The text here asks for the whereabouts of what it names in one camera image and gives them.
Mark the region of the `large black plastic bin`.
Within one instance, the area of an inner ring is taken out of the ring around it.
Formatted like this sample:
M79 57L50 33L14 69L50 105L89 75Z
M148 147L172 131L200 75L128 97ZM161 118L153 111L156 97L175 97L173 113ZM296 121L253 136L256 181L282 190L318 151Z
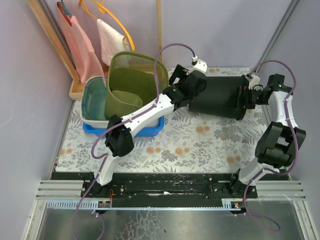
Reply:
M245 93L248 87L249 81L244 76L209 76L205 89L189 104L188 110L242 120L246 113Z

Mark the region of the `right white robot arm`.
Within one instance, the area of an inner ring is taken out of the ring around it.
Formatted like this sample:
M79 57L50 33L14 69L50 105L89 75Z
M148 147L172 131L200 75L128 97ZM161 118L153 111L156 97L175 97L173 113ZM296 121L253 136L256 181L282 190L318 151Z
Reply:
M254 89L259 78L256 75L251 78L244 107L268 105L272 121L257 142L254 159L231 176L229 193L236 197L252 189L264 175L279 174L280 168L291 166L306 138L306 132L299 129L295 121L292 88L284 84L285 77L270 75L266 87L261 90Z

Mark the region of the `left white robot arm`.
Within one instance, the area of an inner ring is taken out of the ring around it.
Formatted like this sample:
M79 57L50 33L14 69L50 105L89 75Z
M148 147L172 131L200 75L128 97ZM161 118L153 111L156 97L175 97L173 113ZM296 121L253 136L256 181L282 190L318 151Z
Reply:
M118 159L128 155L134 149L133 137L158 118L170 114L192 103L197 95L206 88L207 63L198 60L190 69L178 65L171 80L179 78L175 84L167 87L152 102L137 111L110 118L105 135L106 153L100 167L94 172L94 182L101 186L109 184L118 164Z

